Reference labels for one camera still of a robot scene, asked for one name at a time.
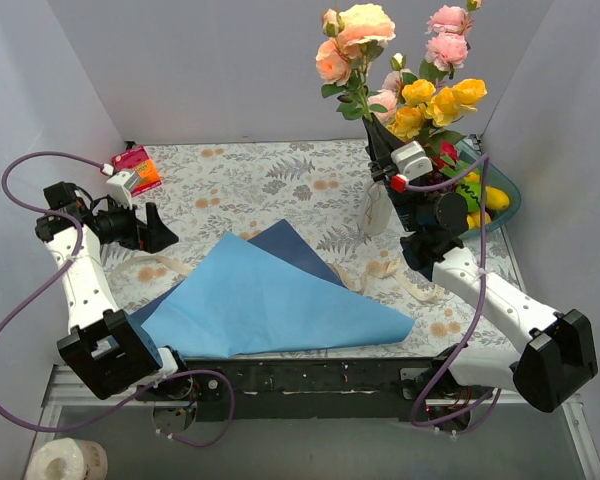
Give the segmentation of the yellow rose stem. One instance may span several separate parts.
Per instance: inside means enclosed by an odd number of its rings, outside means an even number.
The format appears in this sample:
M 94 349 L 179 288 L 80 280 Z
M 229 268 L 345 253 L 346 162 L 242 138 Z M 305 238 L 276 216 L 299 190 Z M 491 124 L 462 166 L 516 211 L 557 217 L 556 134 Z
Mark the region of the yellow rose stem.
M 399 98 L 404 105 L 396 111 L 388 130 L 405 143 L 417 141 L 425 149 L 439 153 L 444 142 L 455 145 L 464 138 L 449 127 L 466 114 L 476 112 L 476 105 L 487 93 L 481 79 L 469 78 L 441 89 L 418 79 L 402 88 Z

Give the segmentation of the cream ribbon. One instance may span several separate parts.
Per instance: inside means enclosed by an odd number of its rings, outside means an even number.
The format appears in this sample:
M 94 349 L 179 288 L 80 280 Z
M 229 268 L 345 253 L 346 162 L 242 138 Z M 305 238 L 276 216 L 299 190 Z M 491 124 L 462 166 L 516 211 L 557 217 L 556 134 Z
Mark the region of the cream ribbon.
M 190 275 L 194 268 L 190 265 L 186 265 L 178 260 L 168 258 L 163 255 L 148 255 L 134 257 L 129 260 L 125 260 L 116 268 L 114 268 L 108 275 L 108 281 L 112 283 L 120 275 L 130 269 L 132 266 L 147 264 L 147 263 L 158 263 L 165 267 L 167 270 L 174 272 L 175 274 L 187 277 Z M 444 296 L 444 289 L 437 284 L 434 284 L 430 292 L 425 292 L 418 287 L 416 283 L 411 281 L 404 273 L 404 261 L 395 259 L 390 262 L 379 263 L 377 261 L 371 261 L 359 277 L 359 284 L 356 285 L 354 280 L 349 276 L 347 271 L 334 264 L 328 263 L 328 267 L 333 273 L 336 274 L 338 279 L 344 284 L 344 286 L 354 293 L 363 295 L 366 291 L 368 280 L 370 278 L 375 279 L 386 279 L 392 277 L 398 285 L 406 291 L 410 296 L 420 303 L 437 303 Z

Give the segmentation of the blue wrapping paper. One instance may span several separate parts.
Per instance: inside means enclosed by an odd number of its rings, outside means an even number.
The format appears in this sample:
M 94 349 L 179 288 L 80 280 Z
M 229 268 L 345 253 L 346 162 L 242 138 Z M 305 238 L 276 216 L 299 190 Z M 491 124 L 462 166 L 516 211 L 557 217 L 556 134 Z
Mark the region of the blue wrapping paper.
M 415 324 L 233 234 L 131 318 L 159 347 L 214 359 L 399 343 Z

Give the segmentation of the small pink bud stem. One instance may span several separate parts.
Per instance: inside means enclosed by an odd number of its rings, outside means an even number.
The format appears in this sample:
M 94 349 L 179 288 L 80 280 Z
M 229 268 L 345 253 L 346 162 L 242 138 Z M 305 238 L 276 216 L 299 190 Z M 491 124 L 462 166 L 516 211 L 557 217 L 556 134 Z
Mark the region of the small pink bud stem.
M 356 4 L 321 16 L 326 39 L 318 47 L 315 67 L 322 80 L 321 96 L 335 97 L 337 111 L 349 121 L 383 119 L 395 109 L 392 94 L 368 86 L 373 62 L 395 38 L 395 24 L 382 6 Z

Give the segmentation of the pink rose stem long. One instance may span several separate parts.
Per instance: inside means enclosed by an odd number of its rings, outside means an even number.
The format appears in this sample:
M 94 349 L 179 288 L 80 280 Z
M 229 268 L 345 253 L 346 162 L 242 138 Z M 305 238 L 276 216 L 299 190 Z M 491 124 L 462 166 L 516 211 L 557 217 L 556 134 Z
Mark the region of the pink rose stem long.
M 483 6 L 481 0 L 468 0 L 464 6 L 443 5 L 427 22 L 426 53 L 420 75 L 431 81 L 452 80 L 464 67 L 471 49 L 468 36 L 473 28 L 472 14 Z

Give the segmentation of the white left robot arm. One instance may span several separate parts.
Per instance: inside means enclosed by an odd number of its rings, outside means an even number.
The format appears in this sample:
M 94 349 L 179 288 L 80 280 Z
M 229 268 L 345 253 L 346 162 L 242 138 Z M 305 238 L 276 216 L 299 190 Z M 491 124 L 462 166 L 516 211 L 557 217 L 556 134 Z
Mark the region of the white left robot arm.
M 177 351 L 157 347 L 117 306 L 101 263 L 106 244 L 158 253 L 179 240 L 162 222 L 154 203 L 146 204 L 144 220 L 137 218 L 131 195 L 137 182 L 129 170 L 109 178 L 104 210 L 73 183 L 59 182 L 44 190 L 51 211 L 37 220 L 35 233 L 56 264 L 68 268 L 61 277 L 68 334 L 58 340 L 57 348 L 100 399 L 147 385 L 180 400 L 192 390 L 191 373 Z

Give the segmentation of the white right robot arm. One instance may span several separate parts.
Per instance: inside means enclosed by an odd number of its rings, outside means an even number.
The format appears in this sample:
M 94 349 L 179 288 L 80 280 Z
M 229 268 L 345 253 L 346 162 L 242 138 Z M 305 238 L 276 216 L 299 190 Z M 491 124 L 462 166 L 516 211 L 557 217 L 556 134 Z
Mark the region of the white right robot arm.
M 467 387 L 510 390 L 535 409 L 551 413 L 598 373 L 590 320 L 572 309 L 561 313 L 486 268 L 461 240 L 468 206 L 450 191 L 453 182 L 424 185 L 433 169 L 417 142 L 404 143 L 371 116 L 363 121 L 374 181 L 385 188 L 406 231 L 400 240 L 408 267 L 460 297 L 474 319 L 488 320 L 511 342 L 511 352 L 489 354 L 469 347 L 470 333 L 436 356 L 407 385 L 417 414 L 430 394 L 455 397 Z

